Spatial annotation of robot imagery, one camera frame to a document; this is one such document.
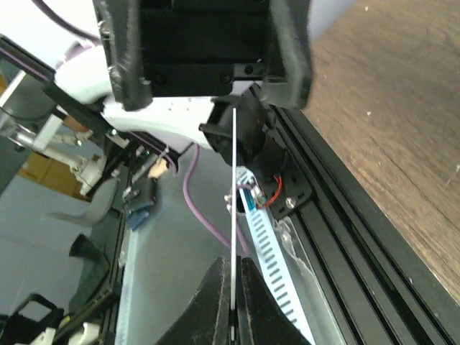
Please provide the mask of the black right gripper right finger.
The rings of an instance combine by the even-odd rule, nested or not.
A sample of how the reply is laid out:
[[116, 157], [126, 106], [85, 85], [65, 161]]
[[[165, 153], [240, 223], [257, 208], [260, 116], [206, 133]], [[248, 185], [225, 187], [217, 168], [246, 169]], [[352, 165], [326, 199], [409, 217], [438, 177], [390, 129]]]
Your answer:
[[236, 343], [298, 345], [309, 341], [281, 311], [252, 259], [236, 267]]

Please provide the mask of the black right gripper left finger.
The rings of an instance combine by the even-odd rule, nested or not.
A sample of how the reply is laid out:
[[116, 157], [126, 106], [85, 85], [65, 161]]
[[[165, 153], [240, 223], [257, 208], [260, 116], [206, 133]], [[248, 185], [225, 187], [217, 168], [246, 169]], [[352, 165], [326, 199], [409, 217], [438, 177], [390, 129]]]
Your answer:
[[206, 271], [183, 314], [158, 344], [228, 344], [230, 264], [218, 258]]

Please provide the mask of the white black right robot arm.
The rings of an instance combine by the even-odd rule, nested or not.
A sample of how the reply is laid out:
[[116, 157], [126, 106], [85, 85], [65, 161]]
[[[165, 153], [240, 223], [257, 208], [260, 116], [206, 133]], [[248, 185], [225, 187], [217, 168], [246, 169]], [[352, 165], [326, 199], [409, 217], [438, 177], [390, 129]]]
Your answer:
[[[95, 1], [97, 47], [55, 72], [82, 104], [110, 96], [103, 117], [123, 132], [162, 131], [220, 154], [232, 201], [264, 224], [312, 194], [274, 136], [276, 111], [305, 106], [312, 67], [307, 1]], [[283, 258], [233, 255], [209, 267], [161, 344], [312, 344]]]

